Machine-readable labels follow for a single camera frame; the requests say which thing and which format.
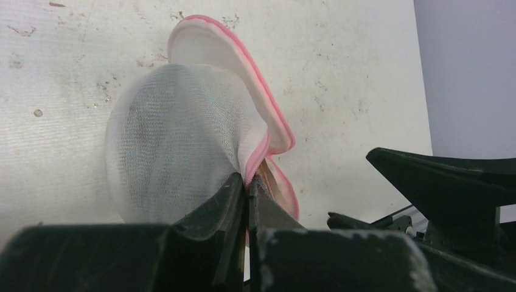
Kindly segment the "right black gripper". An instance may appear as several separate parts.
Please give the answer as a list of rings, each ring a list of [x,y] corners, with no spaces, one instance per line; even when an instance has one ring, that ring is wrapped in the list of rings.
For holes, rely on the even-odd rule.
[[[375,148],[367,161],[413,206],[372,223],[329,212],[330,229],[404,232],[425,254],[438,288],[515,288],[515,250],[458,251],[427,219],[459,223],[515,204],[515,159],[459,159]]]

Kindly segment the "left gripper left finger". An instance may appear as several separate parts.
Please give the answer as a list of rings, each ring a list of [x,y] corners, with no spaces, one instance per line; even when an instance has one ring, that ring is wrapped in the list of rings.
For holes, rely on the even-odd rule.
[[[174,224],[38,225],[1,252],[2,291],[246,291],[238,174]]]

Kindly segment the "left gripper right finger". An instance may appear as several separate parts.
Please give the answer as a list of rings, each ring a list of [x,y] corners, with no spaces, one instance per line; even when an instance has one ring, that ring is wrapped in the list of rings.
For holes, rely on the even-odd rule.
[[[422,251],[401,232],[309,230],[270,196],[249,187],[253,291],[436,291]]]

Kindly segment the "beige bra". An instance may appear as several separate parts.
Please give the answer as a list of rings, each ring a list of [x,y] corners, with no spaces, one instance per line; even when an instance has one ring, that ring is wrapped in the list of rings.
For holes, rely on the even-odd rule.
[[[277,184],[277,181],[273,175],[273,172],[270,170],[267,160],[264,159],[260,166],[257,169],[256,174],[261,177],[262,182],[266,185],[269,196],[277,203],[280,202],[282,198],[282,194],[280,188]]]

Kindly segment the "pink-trimmed mesh laundry bag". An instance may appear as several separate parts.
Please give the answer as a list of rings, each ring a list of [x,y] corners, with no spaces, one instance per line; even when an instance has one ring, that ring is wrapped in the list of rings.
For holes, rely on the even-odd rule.
[[[295,137],[243,43],[222,23],[191,15],[172,30],[168,62],[133,83],[106,128],[110,194],[127,223],[174,223],[233,173],[250,185],[266,159],[278,205],[299,218],[292,184],[272,157]]]

